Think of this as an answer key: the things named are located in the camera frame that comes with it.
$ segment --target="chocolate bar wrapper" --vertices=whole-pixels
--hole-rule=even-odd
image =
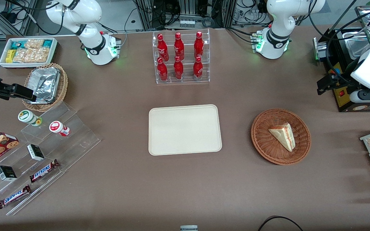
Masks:
[[[22,190],[19,190],[18,192],[16,192],[16,193],[12,194],[11,196],[5,198],[5,200],[1,200],[0,201],[0,209],[4,208],[5,206],[7,206],[11,202],[18,200],[22,196],[24,196],[26,194],[30,194],[30,193],[31,193],[31,188],[27,184]]]
[[[37,171],[35,174],[33,174],[32,176],[30,176],[31,183],[34,183],[36,180],[38,180],[39,178],[43,177],[44,175],[46,175],[50,171],[52,171],[58,165],[59,165],[59,163],[58,163],[58,161],[56,159],[54,161],[50,162],[50,164],[48,164],[47,166],[45,166],[43,169]]]

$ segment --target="brown wicker basket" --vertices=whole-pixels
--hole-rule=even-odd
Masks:
[[[295,148],[292,152],[282,146],[268,130],[270,126],[286,122],[291,124],[294,133]],[[255,118],[251,138],[255,148],[265,159],[280,165],[298,163],[305,158],[311,147],[311,135],[304,121],[296,114],[280,108],[263,111]]]
[[[27,102],[25,102],[25,100],[22,100],[22,103],[29,110],[45,112],[48,109],[50,109],[51,107],[53,107],[54,105],[62,102],[65,98],[66,88],[68,87],[68,77],[66,76],[66,73],[65,73],[64,69],[56,63],[50,63],[48,65],[43,65],[43,66],[40,66],[40,67],[37,67],[37,68],[42,69],[42,68],[48,68],[48,67],[55,67],[55,68],[59,69],[60,72],[61,72],[59,83],[58,83],[58,90],[57,90],[57,93],[56,93],[56,99],[53,102],[53,104],[28,104]],[[31,76],[31,73],[29,73],[28,78],[25,80],[25,86],[28,85],[28,81],[30,79],[30,76]]]

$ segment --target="black box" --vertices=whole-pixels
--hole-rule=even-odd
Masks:
[[[0,165],[0,177],[1,180],[14,181],[16,179],[15,172],[12,167]]]
[[[41,148],[34,144],[30,144],[27,146],[28,152],[31,155],[31,158],[37,161],[44,160],[44,154],[42,154]]]

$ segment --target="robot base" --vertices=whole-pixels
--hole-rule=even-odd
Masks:
[[[99,54],[89,54],[85,49],[88,58],[97,65],[105,65],[112,60],[119,58],[119,53],[121,51],[121,40],[116,40],[116,38],[111,35],[104,34],[102,36],[105,38],[105,46]]]
[[[267,40],[266,33],[269,28],[259,30],[254,36],[251,36],[252,42],[257,42],[258,44],[252,44],[252,50],[254,53],[259,53],[263,57],[268,59],[277,59],[282,56],[282,54],[288,49],[289,41],[286,42],[285,46],[281,48],[274,48],[273,45]]]

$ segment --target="white tray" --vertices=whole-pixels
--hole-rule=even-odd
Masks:
[[[213,104],[149,111],[151,155],[217,152],[222,148],[218,108]]]
[[[28,40],[28,39],[44,39],[44,40],[52,40],[51,47],[49,48],[49,53],[47,57],[47,61],[45,63],[6,63],[5,58],[6,54],[8,53],[8,50],[11,48],[12,42],[13,41],[19,41],[19,40]],[[57,40],[53,37],[32,37],[32,38],[10,38],[8,41],[6,41],[6,45],[3,51],[3,54],[1,55],[0,58],[0,65],[1,67],[5,68],[30,68],[30,67],[39,67],[42,65],[47,65],[51,63],[51,60],[54,56],[55,49],[57,46]]]

